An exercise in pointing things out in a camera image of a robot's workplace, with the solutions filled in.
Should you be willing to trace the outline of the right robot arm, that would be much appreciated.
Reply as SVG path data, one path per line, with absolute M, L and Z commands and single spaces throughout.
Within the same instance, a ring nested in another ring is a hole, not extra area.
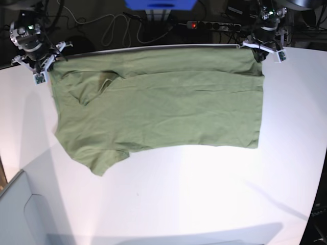
M 49 35 L 54 32 L 57 22 L 63 11 L 65 1 L 59 1 L 59 8 L 52 23 L 49 23 L 49 1 L 16 1 L 9 7 L 19 10 L 19 17 L 12 22 L 9 36 L 12 43 L 24 51 L 24 56 L 14 59 L 13 62 L 24 64 L 29 59 L 28 67 L 37 74 L 47 70 L 51 58 L 61 55 L 61 51 L 51 42 Z

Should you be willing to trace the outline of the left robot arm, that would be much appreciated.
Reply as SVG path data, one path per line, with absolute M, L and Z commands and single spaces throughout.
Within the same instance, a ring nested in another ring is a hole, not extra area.
M 278 7 L 275 1 L 258 1 L 257 18 L 251 28 L 249 40 L 258 46 L 266 46 L 273 51 L 280 51 L 282 44 L 276 38 L 278 27 L 287 9 Z

